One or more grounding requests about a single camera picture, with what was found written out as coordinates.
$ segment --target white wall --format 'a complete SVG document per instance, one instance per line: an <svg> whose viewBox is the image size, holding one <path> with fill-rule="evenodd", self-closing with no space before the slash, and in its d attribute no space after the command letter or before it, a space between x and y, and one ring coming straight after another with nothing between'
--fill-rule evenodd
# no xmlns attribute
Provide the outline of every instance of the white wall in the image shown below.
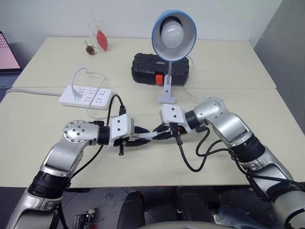
<svg viewBox="0 0 305 229"><path fill-rule="evenodd" d="M87 23L104 21L109 37L149 38L156 18L167 9L187 12L198 39L260 38L281 0L0 0L0 30L22 65L48 36L87 36Z"/></svg>

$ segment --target light bulb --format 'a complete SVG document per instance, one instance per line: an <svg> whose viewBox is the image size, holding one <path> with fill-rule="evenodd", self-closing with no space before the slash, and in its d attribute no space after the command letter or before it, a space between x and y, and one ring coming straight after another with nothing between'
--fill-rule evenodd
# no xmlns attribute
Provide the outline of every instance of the light bulb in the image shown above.
<svg viewBox="0 0 305 229"><path fill-rule="evenodd" d="M161 39L168 48L177 48L181 44L183 36L183 28L176 21L169 21L162 28Z"/></svg>

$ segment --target laptop screen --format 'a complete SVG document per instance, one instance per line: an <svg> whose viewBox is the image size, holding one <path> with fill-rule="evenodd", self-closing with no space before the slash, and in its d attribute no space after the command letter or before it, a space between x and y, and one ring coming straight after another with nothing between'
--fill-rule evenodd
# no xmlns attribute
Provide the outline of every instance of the laptop screen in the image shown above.
<svg viewBox="0 0 305 229"><path fill-rule="evenodd" d="M2 32L0 32L0 71L19 70L20 66L10 50Z"/></svg>

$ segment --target glass cup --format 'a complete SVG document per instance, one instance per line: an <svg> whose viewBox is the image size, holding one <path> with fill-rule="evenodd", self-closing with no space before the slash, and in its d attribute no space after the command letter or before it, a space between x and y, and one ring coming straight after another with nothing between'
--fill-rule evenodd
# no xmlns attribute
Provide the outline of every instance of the glass cup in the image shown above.
<svg viewBox="0 0 305 229"><path fill-rule="evenodd" d="M98 52L106 52L108 50L108 46L106 45L107 50L104 50L97 42L98 32L101 32L104 35L104 33L102 32L103 22L101 20L93 20L93 21L90 21L88 23L88 25L89 25L89 29L91 32L91 35L90 35L91 42L92 42L95 50Z"/></svg>

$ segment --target laptop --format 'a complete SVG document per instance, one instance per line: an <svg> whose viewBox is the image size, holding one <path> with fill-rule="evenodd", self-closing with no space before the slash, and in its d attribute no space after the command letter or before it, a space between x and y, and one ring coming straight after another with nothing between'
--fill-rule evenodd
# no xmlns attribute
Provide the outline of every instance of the laptop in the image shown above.
<svg viewBox="0 0 305 229"><path fill-rule="evenodd" d="M0 31L0 89L11 88L22 69Z"/></svg>

